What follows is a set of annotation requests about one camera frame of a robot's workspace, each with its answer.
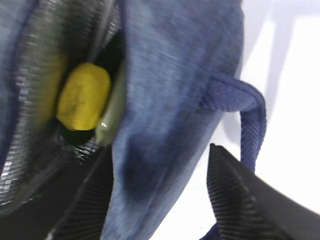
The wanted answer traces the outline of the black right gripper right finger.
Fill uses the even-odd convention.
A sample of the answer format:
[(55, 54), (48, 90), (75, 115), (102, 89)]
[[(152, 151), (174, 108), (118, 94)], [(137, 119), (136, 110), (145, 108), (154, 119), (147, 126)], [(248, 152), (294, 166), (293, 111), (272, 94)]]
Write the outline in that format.
[(320, 216), (211, 144), (206, 185), (216, 223), (208, 240), (318, 240)]

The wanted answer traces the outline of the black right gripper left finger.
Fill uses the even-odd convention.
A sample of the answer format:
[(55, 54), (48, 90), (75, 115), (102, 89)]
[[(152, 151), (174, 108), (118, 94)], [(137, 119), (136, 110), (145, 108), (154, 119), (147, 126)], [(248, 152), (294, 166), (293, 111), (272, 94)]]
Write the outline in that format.
[(2, 240), (98, 240), (113, 188), (112, 146), (76, 162), (44, 194), (0, 219)]

